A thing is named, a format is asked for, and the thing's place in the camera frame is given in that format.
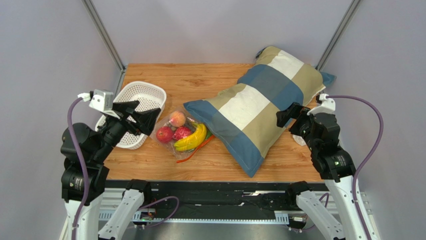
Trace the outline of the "red fake apple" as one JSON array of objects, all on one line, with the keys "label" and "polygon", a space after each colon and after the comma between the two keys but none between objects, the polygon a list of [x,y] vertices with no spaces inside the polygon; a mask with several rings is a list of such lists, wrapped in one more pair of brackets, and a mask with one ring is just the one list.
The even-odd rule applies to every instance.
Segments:
[{"label": "red fake apple", "polygon": [[173,135],[174,132],[171,129],[171,127],[169,126],[163,126],[160,127],[157,131],[156,131],[156,139],[162,143],[162,144],[167,144],[169,143],[172,139],[173,139]]}]

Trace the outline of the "clear orange zip top bag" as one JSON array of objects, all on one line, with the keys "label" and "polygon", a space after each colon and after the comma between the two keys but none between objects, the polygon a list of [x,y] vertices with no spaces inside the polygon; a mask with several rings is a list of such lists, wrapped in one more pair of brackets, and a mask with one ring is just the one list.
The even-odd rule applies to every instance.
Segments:
[{"label": "clear orange zip top bag", "polygon": [[215,138],[206,124],[196,120],[183,107],[175,108],[159,120],[150,137],[169,151],[178,164],[191,159]]}]

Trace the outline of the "green fake chili pepper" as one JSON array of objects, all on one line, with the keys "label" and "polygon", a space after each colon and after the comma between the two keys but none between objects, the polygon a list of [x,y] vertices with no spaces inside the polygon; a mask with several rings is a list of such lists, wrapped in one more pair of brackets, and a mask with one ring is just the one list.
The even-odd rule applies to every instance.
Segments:
[{"label": "green fake chili pepper", "polygon": [[209,131],[205,136],[205,140],[209,139],[213,134]]}]

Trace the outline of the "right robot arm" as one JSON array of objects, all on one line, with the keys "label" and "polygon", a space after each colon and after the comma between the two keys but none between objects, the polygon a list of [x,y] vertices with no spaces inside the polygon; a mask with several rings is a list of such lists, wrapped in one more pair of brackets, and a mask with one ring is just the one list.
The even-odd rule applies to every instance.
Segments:
[{"label": "right robot arm", "polygon": [[378,239],[355,182],[352,157],[339,145],[341,128],[333,112],[318,112],[294,102],[276,116],[278,127],[295,120],[289,131],[305,141],[312,164],[324,180],[340,219],[326,209],[305,181],[289,185],[286,194],[290,204],[303,210],[327,240]]}]

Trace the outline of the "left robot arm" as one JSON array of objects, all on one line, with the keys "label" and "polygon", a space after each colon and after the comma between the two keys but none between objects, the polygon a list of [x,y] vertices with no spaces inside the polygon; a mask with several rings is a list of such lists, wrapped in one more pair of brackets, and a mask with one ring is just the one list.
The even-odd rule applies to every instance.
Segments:
[{"label": "left robot arm", "polygon": [[64,155],[64,172],[61,177],[61,197],[69,215],[72,240],[94,240],[98,237],[97,220],[99,204],[105,191],[109,169],[106,158],[126,133],[150,135],[155,127],[160,108],[136,111],[138,101],[117,102],[112,110],[118,117],[107,116],[99,131],[87,124],[72,122],[74,100],[67,112],[67,129],[62,134],[60,152]]}]

